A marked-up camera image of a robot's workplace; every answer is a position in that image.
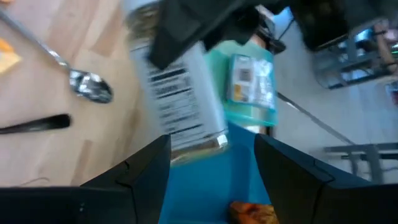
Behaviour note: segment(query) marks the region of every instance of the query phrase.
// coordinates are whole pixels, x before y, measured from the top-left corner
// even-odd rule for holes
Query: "white floor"
[[[277,36],[286,28],[290,18],[288,10],[275,17]],[[368,82],[338,90],[324,89],[314,78],[312,54],[306,50],[296,23],[282,40],[287,50],[275,57],[279,92],[356,144],[398,142],[398,107],[392,104],[384,85]],[[340,169],[351,170],[348,161],[323,152],[323,147],[346,143],[280,100],[278,107],[277,139]],[[383,161],[382,165],[388,169],[398,167],[398,162]],[[369,178],[366,163],[360,164],[359,171],[361,176]],[[386,182],[398,182],[396,170],[386,172],[384,176]]]

